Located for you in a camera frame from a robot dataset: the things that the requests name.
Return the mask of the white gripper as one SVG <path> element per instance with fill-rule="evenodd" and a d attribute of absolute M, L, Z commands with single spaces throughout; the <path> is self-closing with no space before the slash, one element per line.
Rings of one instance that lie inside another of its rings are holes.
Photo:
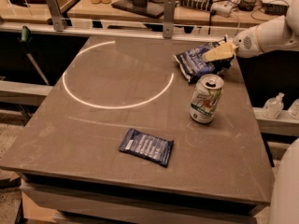
<path fill-rule="evenodd" d="M 258 44 L 256 26 L 240 32 L 233 42 L 229 42 L 228 35 L 225 35 L 218 41 L 219 46 L 202 55 L 203 61 L 207 63 L 232 58 L 235 50 L 236 55 L 241 58 L 251 58 L 262 53 Z"/>

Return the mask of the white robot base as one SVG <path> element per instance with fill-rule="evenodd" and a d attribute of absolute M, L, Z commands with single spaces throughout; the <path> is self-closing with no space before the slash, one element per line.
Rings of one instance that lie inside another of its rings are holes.
<path fill-rule="evenodd" d="M 299 139 L 288 147 L 280 161 L 268 224 L 299 224 Z"/>

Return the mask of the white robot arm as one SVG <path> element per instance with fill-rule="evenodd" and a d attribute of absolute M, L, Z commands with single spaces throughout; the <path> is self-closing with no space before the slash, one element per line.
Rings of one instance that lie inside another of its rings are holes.
<path fill-rule="evenodd" d="M 251 58 L 274 50 L 299 50 L 299 0 L 293 0 L 286 15 L 240 32 L 202 55 L 204 62 L 228 59 L 236 55 Z"/>

